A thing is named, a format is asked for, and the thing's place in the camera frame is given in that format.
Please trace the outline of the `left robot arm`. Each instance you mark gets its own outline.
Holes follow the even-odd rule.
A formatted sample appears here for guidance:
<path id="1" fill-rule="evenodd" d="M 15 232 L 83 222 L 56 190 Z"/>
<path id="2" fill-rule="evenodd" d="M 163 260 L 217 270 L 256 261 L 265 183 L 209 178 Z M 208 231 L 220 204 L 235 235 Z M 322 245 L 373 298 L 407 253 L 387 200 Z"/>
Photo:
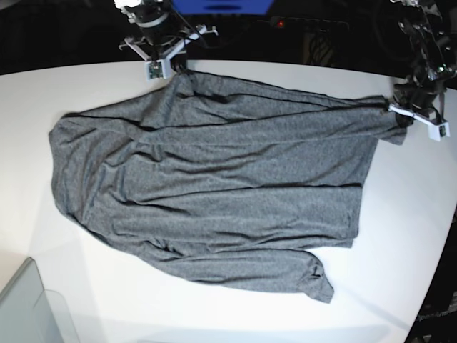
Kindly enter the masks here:
<path id="1" fill-rule="evenodd" d="M 448 133 L 444 118 L 446 82 L 456 78 L 455 44 L 445 32 L 443 16 L 435 1 L 399 1 L 406 18 L 398 22 L 409 37 L 413 58 L 411 75 L 395 84 L 391 111 L 407 121 L 420 121 L 437 129 L 441 138 Z"/>

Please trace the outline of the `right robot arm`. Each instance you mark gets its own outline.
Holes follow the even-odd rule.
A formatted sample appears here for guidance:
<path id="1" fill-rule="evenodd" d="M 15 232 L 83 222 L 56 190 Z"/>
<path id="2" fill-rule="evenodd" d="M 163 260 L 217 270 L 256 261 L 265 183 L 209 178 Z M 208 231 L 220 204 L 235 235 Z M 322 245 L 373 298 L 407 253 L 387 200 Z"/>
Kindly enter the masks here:
<path id="1" fill-rule="evenodd" d="M 172 1 L 115 1 L 114 5 L 141 33 L 126 37 L 119 49 L 129 48 L 144 61 L 148 80 L 169 79 L 187 69 L 187 46 L 197 43 L 208 48 L 205 35 L 219 35 L 215 26 L 190 24 Z"/>

